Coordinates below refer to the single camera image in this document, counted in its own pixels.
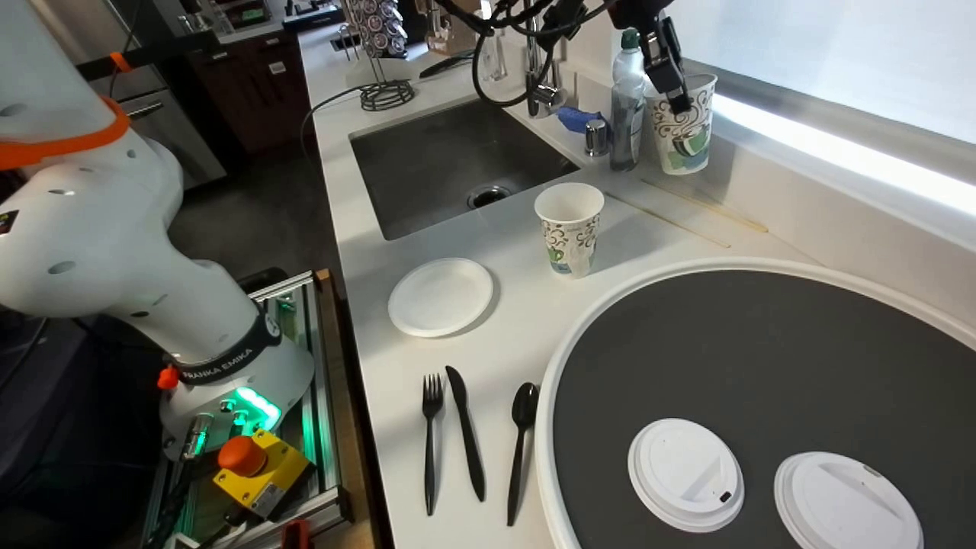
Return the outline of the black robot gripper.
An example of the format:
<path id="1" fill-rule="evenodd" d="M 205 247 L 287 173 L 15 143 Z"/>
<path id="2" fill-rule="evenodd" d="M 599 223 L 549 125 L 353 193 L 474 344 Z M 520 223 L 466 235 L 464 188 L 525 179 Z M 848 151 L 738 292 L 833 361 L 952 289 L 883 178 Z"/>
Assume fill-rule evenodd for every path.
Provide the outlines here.
<path id="1" fill-rule="evenodd" d="M 668 100 L 670 112 L 679 116 L 692 106 L 676 30 L 668 20 L 674 0 L 607 0 L 607 12 L 617 30 L 643 34 L 643 73 L 654 88 Z"/>

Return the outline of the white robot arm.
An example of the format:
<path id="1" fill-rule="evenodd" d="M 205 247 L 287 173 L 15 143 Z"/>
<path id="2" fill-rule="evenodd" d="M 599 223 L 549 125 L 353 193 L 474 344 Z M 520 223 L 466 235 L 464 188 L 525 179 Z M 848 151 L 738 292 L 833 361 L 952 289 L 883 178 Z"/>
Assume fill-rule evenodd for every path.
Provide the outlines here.
<path id="1" fill-rule="evenodd" d="M 270 430 L 308 395 L 312 353 L 206 258 L 171 239 L 182 169 L 71 65 L 28 0 L 0 9 L 0 304 L 34 318 L 109 313 L 175 368 L 159 406 L 166 456 L 196 459 L 222 423 Z"/>

